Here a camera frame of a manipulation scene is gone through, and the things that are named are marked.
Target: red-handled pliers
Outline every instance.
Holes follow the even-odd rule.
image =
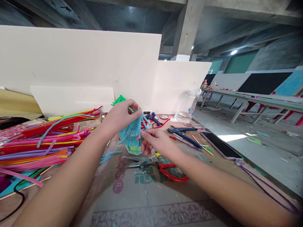
[[[129,164],[125,168],[140,167],[140,166],[156,164],[156,165],[158,165],[160,172],[162,174],[164,174],[165,176],[167,176],[169,179],[171,179],[175,182],[186,182],[186,181],[188,181],[189,178],[187,176],[185,176],[183,178],[178,178],[178,177],[175,177],[175,176],[169,174],[167,171],[165,171],[164,169],[176,167],[176,165],[174,163],[159,164],[158,163],[158,158],[157,158],[158,156],[160,156],[159,153],[156,153],[154,156],[152,156],[150,158],[147,158],[147,157],[125,157],[125,158],[132,159],[132,160],[136,161],[136,162],[133,162],[133,163]]]

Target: blue glue gun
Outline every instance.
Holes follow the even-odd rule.
[[[160,125],[162,125],[162,123],[160,123],[160,121],[158,121],[156,118],[155,118],[156,114],[155,112],[152,112],[151,114],[148,114],[146,115],[146,119],[148,120],[152,120],[153,122],[155,122],[157,124],[157,126],[159,127]]]

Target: blackboard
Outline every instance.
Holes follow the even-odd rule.
[[[210,85],[216,74],[207,74],[204,80],[207,80],[207,85]]]
[[[238,91],[270,95],[291,74],[292,73],[252,73]]]

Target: long table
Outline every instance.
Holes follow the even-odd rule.
[[[182,127],[181,122],[167,122],[161,129],[170,136],[167,128],[170,125]],[[200,144],[209,144],[198,131],[189,131],[186,135],[194,136]],[[239,224],[227,214],[213,199],[201,190],[192,180],[186,183],[172,182],[165,177],[156,165],[142,168],[124,168],[130,164],[124,156],[129,154],[123,144],[119,145],[119,136],[116,135],[106,147],[105,154],[121,150],[121,154],[112,157],[98,168],[91,189],[85,197],[81,207],[75,215],[70,226],[238,226]],[[182,151],[195,156],[202,161],[223,169],[259,189],[256,183],[232,160],[223,158],[218,152],[210,155],[201,152],[180,141],[173,141]],[[292,203],[297,204],[292,198],[301,202],[298,195],[290,191],[286,186],[277,183],[268,177],[262,169],[261,175],[252,164],[244,166],[267,182],[271,187],[282,193]],[[53,175],[59,167],[50,169],[41,179]],[[288,207],[287,203],[275,192],[260,182],[260,184],[275,196],[277,200]],[[24,190],[26,196],[25,205],[37,193],[37,186]],[[0,200],[0,219],[8,215],[20,203],[20,196],[13,195]],[[25,207],[23,205],[14,215],[3,223],[11,226]]]
[[[258,115],[253,124],[255,124],[263,114],[270,114],[270,115],[279,115],[278,118],[273,122],[274,124],[278,123],[282,118],[284,118],[290,110],[297,111],[297,112],[303,112],[303,103],[296,103],[296,102],[289,102],[289,101],[282,101],[282,100],[275,100],[275,99],[270,99],[270,98],[253,98],[251,95],[244,95],[244,94],[237,94],[229,90],[209,90],[209,89],[202,89],[202,92],[206,92],[205,98],[203,99],[203,102],[201,103],[201,107],[203,107],[204,102],[216,102],[217,106],[219,106],[220,102],[222,101],[223,96],[228,96],[228,97],[233,97],[235,98],[234,101],[232,101],[232,105],[230,108],[232,109],[238,99],[243,100],[243,104],[240,106],[238,109],[237,113],[234,115],[232,120],[230,121],[231,123],[234,123],[237,117],[240,114],[254,114]],[[221,95],[219,100],[206,100],[208,94],[218,94]],[[265,107],[261,110],[260,113],[248,113],[248,112],[242,112],[243,108],[246,106],[246,104],[251,101],[251,102],[256,102],[260,104],[264,104]],[[283,109],[281,113],[265,113],[265,111],[269,108],[269,106],[274,106]]]

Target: hand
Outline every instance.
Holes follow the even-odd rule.
[[[158,153],[170,159],[170,155],[178,149],[161,129],[146,129],[141,132],[141,136],[143,137],[141,151],[144,151],[148,157],[152,155],[152,149],[154,148]]]
[[[117,103],[102,121],[100,126],[102,130],[104,129],[103,133],[108,135],[108,140],[142,115],[142,111],[132,113],[129,107],[135,111],[138,104],[132,99]]]

